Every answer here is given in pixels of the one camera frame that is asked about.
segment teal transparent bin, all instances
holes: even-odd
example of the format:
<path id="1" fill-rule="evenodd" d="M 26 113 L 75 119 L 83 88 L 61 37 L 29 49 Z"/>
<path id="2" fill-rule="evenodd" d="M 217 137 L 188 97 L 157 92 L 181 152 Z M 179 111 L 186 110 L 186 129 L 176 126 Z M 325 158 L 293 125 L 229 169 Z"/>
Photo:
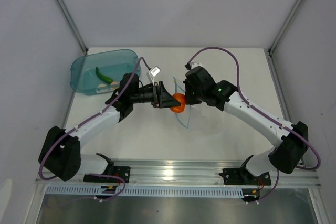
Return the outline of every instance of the teal transparent bin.
<path id="1" fill-rule="evenodd" d="M 70 85 L 76 92 L 86 95 L 112 92 L 119 87 L 119 82 L 125 73 L 133 72 L 137 62 L 137 54 L 130 49 L 82 56 L 71 65 Z M 111 84 L 97 77 L 97 67 L 101 74 L 113 79 Z M 136 73 L 140 76 L 140 66 Z"/>

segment green vegetable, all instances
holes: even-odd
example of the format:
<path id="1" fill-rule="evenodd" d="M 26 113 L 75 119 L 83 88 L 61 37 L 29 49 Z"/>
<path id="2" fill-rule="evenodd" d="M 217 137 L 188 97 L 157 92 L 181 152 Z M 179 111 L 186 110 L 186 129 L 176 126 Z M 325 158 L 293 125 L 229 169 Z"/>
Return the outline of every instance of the green vegetable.
<path id="1" fill-rule="evenodd" d="M 112 78 L 107 77 L 107 76 L 104 76 L 103 74 L 101 74 L 101 73 L 99 72 L 99 68 L 96 68 L 96 75 L 97 75 L 97 77 L 98 77 L 100 80 L 102 80 L 103 82 L 106 82 L 106 83 L 108 83 L 108 84 L 111 84 L 111 83 L 113 82 L 113 79 L 112 79 Z"/>

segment orange object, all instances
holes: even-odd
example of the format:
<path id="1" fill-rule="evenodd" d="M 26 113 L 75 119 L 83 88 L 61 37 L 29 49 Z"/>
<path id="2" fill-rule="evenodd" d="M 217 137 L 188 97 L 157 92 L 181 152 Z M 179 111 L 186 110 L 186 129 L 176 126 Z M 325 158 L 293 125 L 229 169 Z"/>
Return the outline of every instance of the orange object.
<path id="1" fill-rule="evenodd" d="M 170 110 L 173 111 L 174 113 L 181 113 L 184 111 L 185 108 L 185 95 L 181 94 L 181 93 L 175 93 L 173 94 L 173 98 L 175 98 L 176 100 L 178 100 L 178 102 L 181 104 L 180 106 L 176 106 L 176 107 L 171 107 Z"/>

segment gray wall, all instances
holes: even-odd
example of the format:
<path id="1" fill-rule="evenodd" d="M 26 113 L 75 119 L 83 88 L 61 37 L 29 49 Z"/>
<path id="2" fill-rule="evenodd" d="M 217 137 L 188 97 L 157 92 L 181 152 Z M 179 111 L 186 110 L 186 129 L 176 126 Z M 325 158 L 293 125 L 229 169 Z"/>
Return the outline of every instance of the gray wall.
<path id="1" fill-rule="evenodd" d="M 2 223 L 22 223 L 47 129 L 60 124 L 80 50 L 54 0 L 0 0 L 0 185 L 13 180 Z"/>
<path id="2" fill-rule="evenodd" d="M 269 48 L 295 0 L 65 0 L 88 47 Z"/>
<path id="3" fill-rule="evenodd" d="M 336 1 L 307 0 L 276 49 L 275 64 L 294 121 L 309 126 L 322 157 L 323 197 L 336 220 Z M 316 162 L 309 153 L 310 164 Z"/>

